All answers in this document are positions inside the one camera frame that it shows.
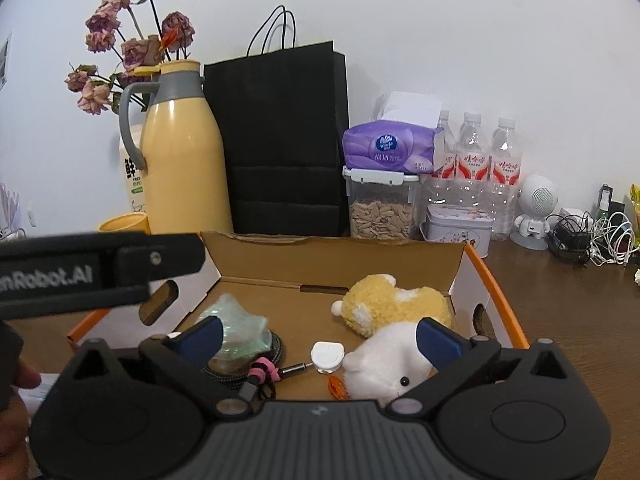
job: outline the white robot figurine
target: white robot figurine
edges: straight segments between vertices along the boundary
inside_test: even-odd
[[[546,218],[558,204],[556,185],[544,176],[531,175],[518,192],[518,204],[524,214],[513,221],[518,231],[510,235],[511,240],[529,249],[545,250],[542,238],[549,232]]]

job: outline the yellow cup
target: yellow cup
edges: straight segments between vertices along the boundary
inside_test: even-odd
[[[149,228],[149,218],[146,213],[127,213],[126,215],[116,216],[111,220],[107,220],[98,227],[101,233],[112,233],[115,231],[144,231],[151,234]]]

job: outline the container lid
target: container lid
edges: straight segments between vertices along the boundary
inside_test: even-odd
[[[353,182],[361,184],[387,184],[388,186],[402,186],[405,182],[418,182],[418,175],[405,175],[399,171],[379,171],[379,170],[349,170],[346,166],[342,168],[342,175],[350,178]]]
[[[428,206],[429,220],[437,224],[467,226],[469,222],[491,227],[494,219],[477,207],[462,207],[449,204],[431,204]]]
[[[498,117],[498,127],[515,129],[516,121],[508,117]]]
[[[482,115],[475,114],[473,112],[465,112],[465,121],[469,121],[471,123],[481,123]]]

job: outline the sunflower seeds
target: sunflower seeds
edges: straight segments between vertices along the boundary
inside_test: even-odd
[[[354,238],[409,238],[413,226],[414,210],[409,204],[385,204],[374,200],[351,205],[351,235]]]

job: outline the purple tissue pack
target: purple tissue pack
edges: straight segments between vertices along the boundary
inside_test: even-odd
[[[441,132],[442,128],[400,121],[360,124],[344,133],[344,160],[350,170],[433,173],[436,136]]]

